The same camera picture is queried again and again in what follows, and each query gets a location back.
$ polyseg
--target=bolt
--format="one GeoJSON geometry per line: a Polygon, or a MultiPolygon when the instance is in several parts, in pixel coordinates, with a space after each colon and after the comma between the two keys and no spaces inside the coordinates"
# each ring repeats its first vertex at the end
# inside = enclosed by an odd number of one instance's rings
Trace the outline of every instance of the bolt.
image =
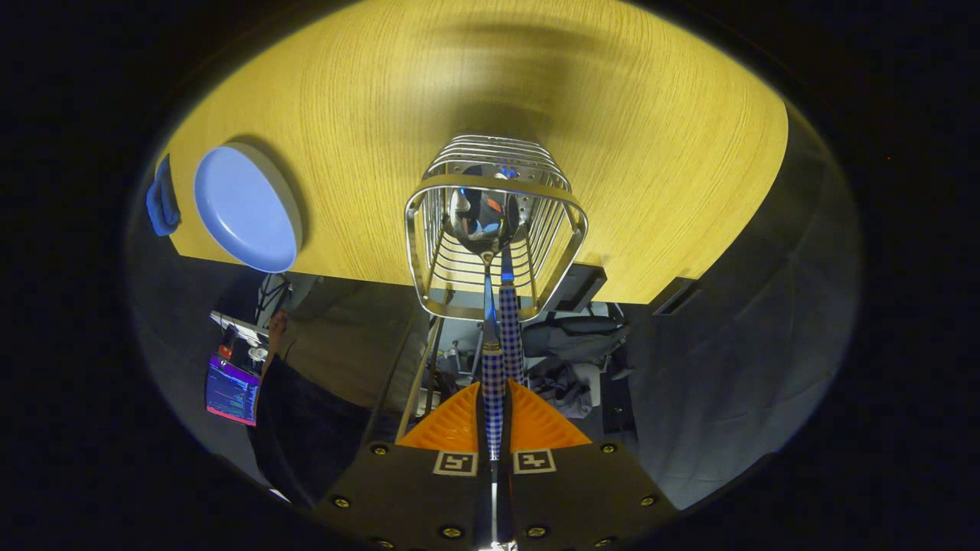
{"type": "Polygon", "coordinates": [[[443,535],[443,537],[448,537],[449,539],[463,537],[463,531],[453,526],[446,526],[442,528],[440,533],[443,535]]]}

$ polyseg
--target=metal wire rack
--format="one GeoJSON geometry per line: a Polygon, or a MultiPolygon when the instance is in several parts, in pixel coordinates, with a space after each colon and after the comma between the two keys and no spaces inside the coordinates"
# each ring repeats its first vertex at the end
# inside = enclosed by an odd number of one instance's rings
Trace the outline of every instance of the metal wire rack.
{"type": "MultiPolygon", "coordinates": [[[[480,308],[433,299],[433,290],[448,286],[483,289],[483,262],[463,247],[447,223],[449,194],[461,187],[516,195],[520,230],[511,250],[514,286],[524,297],[518,315],[521,321],[534,318],[554,294],[588,231],[571,185],[545,148],[495,136],[457,136],[425,171],[405,208],[409,267],[418,300],[436,316],[482,320],[480,308]]],[[[499,281],[500,262],[497,255],[491,266],[494,281],[499,281]]]]}

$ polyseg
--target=black pants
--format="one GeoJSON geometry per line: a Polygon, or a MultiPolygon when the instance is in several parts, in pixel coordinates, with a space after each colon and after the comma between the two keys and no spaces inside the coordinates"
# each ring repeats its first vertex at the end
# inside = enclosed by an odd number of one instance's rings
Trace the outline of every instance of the black pants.
{"type": "MultiPolygon", "coordinates": [[[[263,379],[249,439],[263,476],[294,505],[312,508],[354,461],[370,410],[313,384],[275,358],[263,379]]],[[[382,416],[372,439],[393,441],[382,416]]]]}

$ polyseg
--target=desk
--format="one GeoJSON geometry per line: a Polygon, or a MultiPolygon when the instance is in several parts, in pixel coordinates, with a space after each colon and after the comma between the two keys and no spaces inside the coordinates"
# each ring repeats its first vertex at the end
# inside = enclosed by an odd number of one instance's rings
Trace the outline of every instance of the desk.
{"type": "Polygon", "coordinates": [[[454,135],[534,139],[589,218],[578,262],[599,301],[647,303],[699,277],[782,163],[786,110],[693,34],[624,3],[367,0],[281,40],[222,81],[163,153],[181,255],[235,262],[204,229],[198,162],[229,140],[264,149],[294,188],[294,271],[412,284],[404,207],[454,135]]]}

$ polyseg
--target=white object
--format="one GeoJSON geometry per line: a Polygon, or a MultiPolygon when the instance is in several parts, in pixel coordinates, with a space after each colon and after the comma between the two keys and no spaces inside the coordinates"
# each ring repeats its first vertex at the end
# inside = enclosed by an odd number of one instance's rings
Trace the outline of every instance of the white object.
{"type": "Polygon", "coordinates": [[[252,347],[248,349],[248,357],[256,362],[264,362],[269,356],[269,350],[265,348],[252,347]]]}
{"type": "Polygon", "coordinates": [[[599,368],[592,364],[572,364],[571,368],[575,371],[578,380],[589,385],[589,398],[592,399],[592,407],[599,406],[602,401],[602,392],[599,387],[599,368]]]}

